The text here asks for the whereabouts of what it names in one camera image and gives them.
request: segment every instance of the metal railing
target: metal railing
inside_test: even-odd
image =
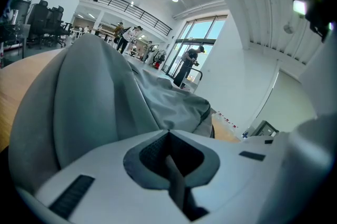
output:
[[[106,4],[108,6],[116,8],[123,12],[126,12],[127,14],[130,14],[140,19],[144,23],[154,27],[157,31],[163,33],[166,36],[172,30],[169,26],[167,26],[165,23],[160,21],[158,18],[140,9],[139,7],[136,7],[132,5],[131,3],[128,3],[127,1],[124,1],[124,0],[88,0],[88,1],[94,1],[98,3]]]

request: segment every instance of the office chair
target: office chair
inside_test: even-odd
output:
[[[48,42],[49,47],[57,44],[56,32],[58,28],[61,26],[62,16],[63,13],[60,12],[58,8],[53,7],[52,9],[49,9],[45,28],[45,33],[49,34],[49,36],[44,38]]]
[[[28,18],[27,24],[31,26],[28,36],[28,48],[32,45],[38,44],[41,49],[42,37],[46,32],[47,16],[49,14],[49,9],[47,8],[48,2],[40,0],[38,4],[34,4],[31,14]]]
[[[64,26],[61,26],[61,23],[63,22],[61,20],[61,18],[63,16],[63,10],[64,10],[63,7],[58,6],[57,11],[59,13],[59,22],[60,22],[60,24],[57,26],[56,33],[55,33],[57,42],[61,45],[61,48],[63,46],[66,46],[66,43],[64,41],[62,41],[61,36],[69,36],[70,35],[70,29],[71,29],[71,26],[72,26],[72,24],[70,24],[70,23],[65,23]]]

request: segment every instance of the black slot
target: black slot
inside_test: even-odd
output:
[[[68,219],[80,200],[88,191],[94,178],[80,175],[69,187],[49,206],[49,209],[64,219]]]
[[[263,161],[264,158],[265,158],[265,155],[256,154],[256,153],[252,153],[252,152],[248,152],[248,151],[242,151],[239,155],[242,156],[242,157],[246,157],[246,158],[250,158],[250,159],[254,159],[254,160],[258,160],[258,161]]]

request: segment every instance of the wooden table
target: wooden table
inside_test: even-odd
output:
[[[62,49],[21,59],[0,69],[0,152],[8,146],[19,104],[35,77]]]
[[[240,142],[240,140],[224,128],[218,120],[212,118],[212,124],[215,131],[215,139],[227,142]]]

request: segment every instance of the desk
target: desk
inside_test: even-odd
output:
[[[93,28],[93,30],[95,32],[99,32],[99,33],[102,33],[103,35],[105,35],[105,38],[104,38],[105,41],[107,41],[108,37],[110,37],[112,40],[115,38],[115,36],[113,35],[113,33],[109,32],[108,30],[105,30],[105,29],[102,29],[102,28],[100,28],[100,29],[94,29]]]
[[[71,29],[70,32],[72,33],[72,36],[75,36],[75,38],[79,38],[82,36],[83,32],[80,32],[78,30]]]
[[[62,49],[21,59],[0,70],[0,151],[9,143],[13,120],[26,91]]]

